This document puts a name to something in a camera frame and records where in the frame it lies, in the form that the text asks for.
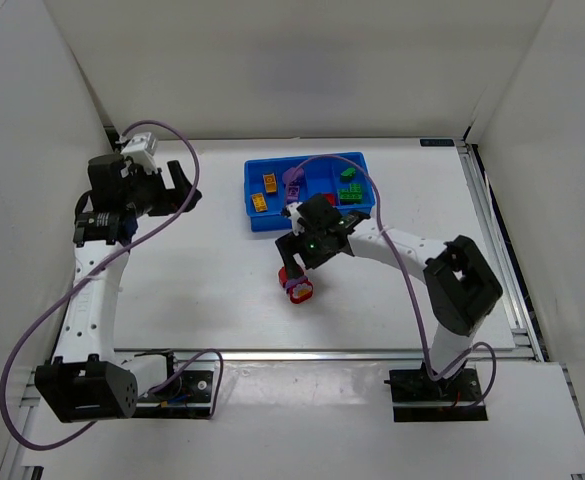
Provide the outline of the green number two lego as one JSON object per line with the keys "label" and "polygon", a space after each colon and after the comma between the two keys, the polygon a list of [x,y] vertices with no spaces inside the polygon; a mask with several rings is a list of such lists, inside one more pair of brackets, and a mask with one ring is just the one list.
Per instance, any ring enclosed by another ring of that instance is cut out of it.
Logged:
{"label": "green number two lego", "polygon": [[338,203],[340,205],[363,204],[365,201],[364,185],[361,183],[350,183],[337,191]]}

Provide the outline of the red flower lego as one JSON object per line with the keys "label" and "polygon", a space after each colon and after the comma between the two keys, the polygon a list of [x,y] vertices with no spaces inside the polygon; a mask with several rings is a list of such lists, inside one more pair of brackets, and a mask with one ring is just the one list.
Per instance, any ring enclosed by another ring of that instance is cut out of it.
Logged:
{"label": "red flower lego", "polygon": [[297,283],[287,290],[288,298],[293,304],[301,304],[309,300],[313,293],[314,287],[310,281]]}

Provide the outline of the purple flower lego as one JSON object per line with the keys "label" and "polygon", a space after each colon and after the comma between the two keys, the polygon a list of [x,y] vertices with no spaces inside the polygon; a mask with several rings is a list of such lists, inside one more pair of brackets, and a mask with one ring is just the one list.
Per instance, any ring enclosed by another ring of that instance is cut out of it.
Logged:
{"label": "purple flower lego", "polygon": [[302,185],[305,181],[304,169],[300,167],[291,167],[283,172],[282,180],[285,186]]}

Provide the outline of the yellow rounded lego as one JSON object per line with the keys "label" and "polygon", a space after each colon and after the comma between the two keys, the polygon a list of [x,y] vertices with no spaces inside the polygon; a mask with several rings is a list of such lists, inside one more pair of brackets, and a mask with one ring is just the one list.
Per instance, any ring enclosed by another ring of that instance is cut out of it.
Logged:
{"label": "yellow rounded lego", "polygon": [[266,194],[276,194],[278,192],[277,178],[274,173],[266,173],[262,176],[264,191]]}

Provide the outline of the purple paw lego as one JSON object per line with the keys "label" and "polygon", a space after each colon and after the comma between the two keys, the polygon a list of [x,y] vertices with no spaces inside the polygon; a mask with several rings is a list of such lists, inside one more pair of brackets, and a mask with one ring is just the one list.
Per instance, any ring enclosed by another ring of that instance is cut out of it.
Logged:
{"label": "purple paw lego", "polygon": [[289,184],[286,187],[286,202],[294,203],[299,201],[301,186],[298,184]]}

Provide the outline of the red green curved lego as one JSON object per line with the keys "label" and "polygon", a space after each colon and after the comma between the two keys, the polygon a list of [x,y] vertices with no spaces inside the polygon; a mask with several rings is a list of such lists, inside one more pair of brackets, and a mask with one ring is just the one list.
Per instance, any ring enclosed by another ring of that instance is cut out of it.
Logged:
{"label": "red green curved lego", "polygon": [[340,173],[340,181],[344,183],[351,182],[355,178],[356,173],[356,168],[348,167]]}

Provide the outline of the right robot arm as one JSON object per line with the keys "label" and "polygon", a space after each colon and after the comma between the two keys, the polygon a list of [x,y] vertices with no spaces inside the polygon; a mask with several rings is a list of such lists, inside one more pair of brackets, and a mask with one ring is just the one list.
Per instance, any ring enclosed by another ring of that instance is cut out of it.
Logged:
{"label": "right robot arm", "polygon": [[363,212],[342,214],[322,194],[290,203],[282,214],[292,229],[275,242],[283,262],[278,278],[292,303],[311,298],[308,271],[338,254],[397,268],[407,283],[423,283],[438,322],[434,338],[422,341],[428,377],[443,382],[459,375],[478,329],[503,295],[499,280],[471,238],[419,237],[385,226]]}

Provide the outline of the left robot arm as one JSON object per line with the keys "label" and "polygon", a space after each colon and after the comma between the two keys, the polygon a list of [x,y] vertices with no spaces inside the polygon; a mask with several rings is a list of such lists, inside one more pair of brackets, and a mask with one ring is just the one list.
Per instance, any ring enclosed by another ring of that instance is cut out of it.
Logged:
{"label": "left robot arm", "polygon": [[75,211],[75,279],[52,358],[35,371],[35,386],[63,423],[130,418],[147,395],[166,399],[179,388],[168,351],[119,361],[114,325],[120,283],[144,215],[163,217],[192,210],[200,192],[178,161],[168,162],[166,187],[160,168],[130,156],[109,154],[88,163],[89,191]]}

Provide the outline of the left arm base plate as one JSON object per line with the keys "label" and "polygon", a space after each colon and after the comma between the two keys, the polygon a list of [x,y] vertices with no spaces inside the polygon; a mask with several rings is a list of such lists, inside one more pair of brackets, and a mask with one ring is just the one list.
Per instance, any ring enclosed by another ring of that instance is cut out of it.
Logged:
{"label": "left arm base plate", "polygon": [[218,378],[215,361],[195,362],[158,394],[137,402],[134,419],[208,420]]}

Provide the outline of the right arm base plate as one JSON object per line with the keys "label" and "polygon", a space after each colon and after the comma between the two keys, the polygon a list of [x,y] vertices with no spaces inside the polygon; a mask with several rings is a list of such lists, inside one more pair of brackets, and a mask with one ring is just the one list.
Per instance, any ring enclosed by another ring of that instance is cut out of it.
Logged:
{"label": "right arm base plate", "polygon": [[419,369],[394,369],[389,388],[395,423],[485,422],[487,410],[475,368],[464,368],[452,379],[432,381]]}

